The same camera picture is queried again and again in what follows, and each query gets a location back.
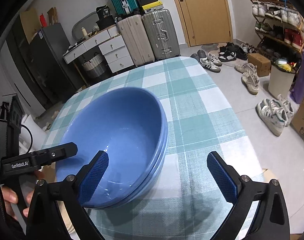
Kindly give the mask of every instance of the refrigerator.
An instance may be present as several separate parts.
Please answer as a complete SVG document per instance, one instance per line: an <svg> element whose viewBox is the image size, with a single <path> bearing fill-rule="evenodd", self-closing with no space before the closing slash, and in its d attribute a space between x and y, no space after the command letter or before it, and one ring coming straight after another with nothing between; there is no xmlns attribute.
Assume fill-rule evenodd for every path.
<svg viewBox="0 0 304 240"><path fill-rule="evenodd" d="M66 64L63 59L69 46L60 23L41 28L29 44L31 64L38 74L34 78L62 102L85 85L73 63Z"/></svg>

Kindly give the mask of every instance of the purple plastic bag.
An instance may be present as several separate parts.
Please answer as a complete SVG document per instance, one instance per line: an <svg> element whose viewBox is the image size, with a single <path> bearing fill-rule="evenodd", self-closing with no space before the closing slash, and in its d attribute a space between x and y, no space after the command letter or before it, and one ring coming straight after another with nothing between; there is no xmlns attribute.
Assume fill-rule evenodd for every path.
<svg viewBox="0 0 304 240"><path fill-rule="evenodd" d="M302 55L302 64L299 69L298 77L296 79L295 86L290 94L290 97L300 104L304 99L304 52Z"/></svg>

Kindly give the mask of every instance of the human hand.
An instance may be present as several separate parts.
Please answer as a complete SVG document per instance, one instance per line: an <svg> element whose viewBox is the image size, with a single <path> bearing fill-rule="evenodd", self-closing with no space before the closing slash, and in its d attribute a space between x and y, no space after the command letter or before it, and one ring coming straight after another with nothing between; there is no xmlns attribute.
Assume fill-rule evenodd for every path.
<svg viewBox="0 0 304 240"><path fill-rule="evenodd" d="M36 175L37 179L44 179L44 173L41 172L41 171L35 171L34 175ZM13 209L11 207L11 203L12 204L17 204L18 203L17 194L11 188L8 188L6 186L3 186L1 188L1 191L2 191L3 198L4 198L4 204L6 206L7 214L9 214L11 217L13 217L15 220L17 220L17 217L14 214ZM27 195L26 200L29 204L31 203L33 192L34 191L30 192ZM29 213L29 208L26 208L26 209L23 210L23 215L25 217L28 217L28 213Z"/></svg>

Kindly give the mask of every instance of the green and white plaid tablecloth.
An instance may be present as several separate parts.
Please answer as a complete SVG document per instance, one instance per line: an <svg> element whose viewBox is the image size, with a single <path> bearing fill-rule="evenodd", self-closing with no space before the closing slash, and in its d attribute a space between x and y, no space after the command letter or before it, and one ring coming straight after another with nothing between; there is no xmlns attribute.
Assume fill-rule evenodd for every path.
<svg viewBox="0 0 304 240"><path fill-rule="evenodd" d="M232 205L225 201L207 168L207 154L217 151L239 174L256 181L264 179L231 105L195 59L154 62L72 96L54 121L43 148L60 144L68 125L91 101L126 86L144 87L162 103L168 121L164 166L142 199L110 210L92 210L92 221L106 239L210 239ZM255 209L253 204L240 237L249 228Z"/></svg>

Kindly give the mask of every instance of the silver suitcase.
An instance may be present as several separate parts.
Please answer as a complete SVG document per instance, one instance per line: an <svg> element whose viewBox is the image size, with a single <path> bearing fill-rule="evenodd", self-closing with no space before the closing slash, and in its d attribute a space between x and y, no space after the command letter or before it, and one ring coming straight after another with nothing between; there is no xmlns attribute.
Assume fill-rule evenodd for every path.
<svg viewBox="0 0 304 240"><path fill-rule="evenodd" d="M121 20L117 23L117 26L135 66L155 61L141 15L134 15Z"/></svg>
<svg viewBox="0 0 304 240"><path fill-rule="evenodd" d="M180 47L169 10L161 9L146 13L142 20L157 60L180 55Z"/></svg>

